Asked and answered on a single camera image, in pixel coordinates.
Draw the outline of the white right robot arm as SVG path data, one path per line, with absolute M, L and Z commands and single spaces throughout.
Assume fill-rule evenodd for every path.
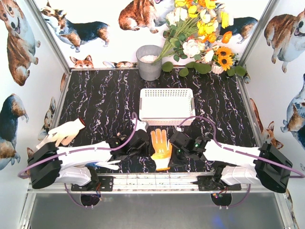
M 192 139 L 182 132 L 174 133 L 170 143 L 185 157 L 225 163 L 215 173 L 216 182 L 227 186 L 255 184 L 276 193 L 286 192 L 293 164 L 271 144 L 233 146 L 202 136 Z

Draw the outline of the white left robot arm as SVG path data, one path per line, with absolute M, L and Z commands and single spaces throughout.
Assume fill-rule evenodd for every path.
M 149 136 L 139 129 L 130 137 L 112 137 L 91 146 L 56 147 L 46 143 L 28 159 L 33 189 L 71 183 L 92 189 L 98 183 L 95 167 L 119 170 L 118 163 L 148 152 Z

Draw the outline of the orange dotted white glove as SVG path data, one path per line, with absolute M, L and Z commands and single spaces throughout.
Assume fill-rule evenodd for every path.
M 172 144 L 167 140 L 166 130 L 156 129 L 151 131 L 151 143 L 154 149 L 151 159 L 156 164 L 156 171 L 170 169 L 169 163 L 172 156 Z

